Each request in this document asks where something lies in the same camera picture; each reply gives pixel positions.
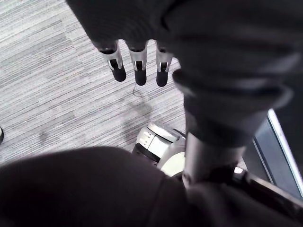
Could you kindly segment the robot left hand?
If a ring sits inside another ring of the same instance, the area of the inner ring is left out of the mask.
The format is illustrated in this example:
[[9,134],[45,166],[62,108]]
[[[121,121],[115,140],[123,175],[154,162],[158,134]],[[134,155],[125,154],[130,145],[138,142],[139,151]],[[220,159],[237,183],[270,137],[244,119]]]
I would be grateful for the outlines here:
[[148,40],[176,57],[184,95],[183,181],[220,181],[270,109],[291,97],[285,78],[303,72],[300,0],[70,0],[68,6],[114,78],[126,78],[118,40],[144,63]]

